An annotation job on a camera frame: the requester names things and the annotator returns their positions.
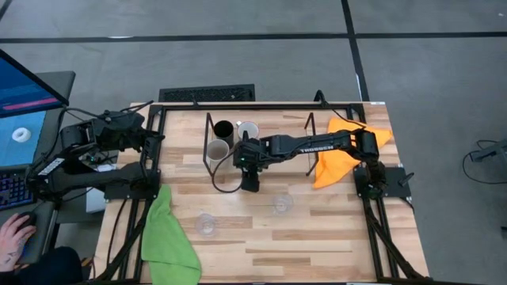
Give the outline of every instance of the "cup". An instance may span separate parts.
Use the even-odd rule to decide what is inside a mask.
[[[217,139],[222,139],[231,149],[234,146],[234,125],[226,120],[221,120],[213,127],[213,133]]]
[[[229,145],[221,139],[213,139],[206,149],[206,156],[212,162],[219,162],[229,154]]]
[[[196,230],[202,236],[211,237],[215,234],[215,218],[210,214],[200,214],[196,220]]]
[[[238,126],[238,137],[243,139],[243,134],[246,131],[249,139],[255,139],[259,136],[259,126],[253,122],[236,122]]]
[[[289,194],[277,195],[273,198],[273,208],[275,214],[283,215],[289,212],[294,205],[294,199]]]

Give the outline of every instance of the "black cup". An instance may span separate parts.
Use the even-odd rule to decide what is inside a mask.
[[[213,127],[217,139],[222,139],[232,149],[234,146],[234,125],[226,120],[219,121]]]

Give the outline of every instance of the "human hand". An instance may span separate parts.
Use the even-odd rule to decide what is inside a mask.
[[[14,265],[19,260],[26,241],[35,233],[36,227],[26,226],[17,231],[17,228],[29,217],[17,218],[14,214],[0,228],[0,272],[14,270]]]

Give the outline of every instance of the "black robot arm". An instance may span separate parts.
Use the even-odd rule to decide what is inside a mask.
[[[337,131],[324,135],[293,138],[290,135],[273,135],[261,139],[248,139],[246,134],[234,149],[233,164],[242,169],[242,189],[258,192],[258,173],[273,163],[293,159],[298,154],[328,150],[343,150],[352,158],[364,162],[368,171],[372,197],[385,190],[385,167],[379,161],[379,148],[375,134],[364,129]]]
[[[109,112],[60,131],[61,151],[29,168],[26,184],[42,200],[58,202],[71,190],[94,187],[106,199],[153,198],[158,192],[159,173],[147,171],[142,161],[121,169],[99,173],[81,163],[83,154],[134,149],[149,158],[164,139],[142,127],[144,117],[136,112]]]

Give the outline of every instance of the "monitor screen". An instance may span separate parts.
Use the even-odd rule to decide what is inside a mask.
[[[0,50],[0,118],[63,105],[67,100]]]

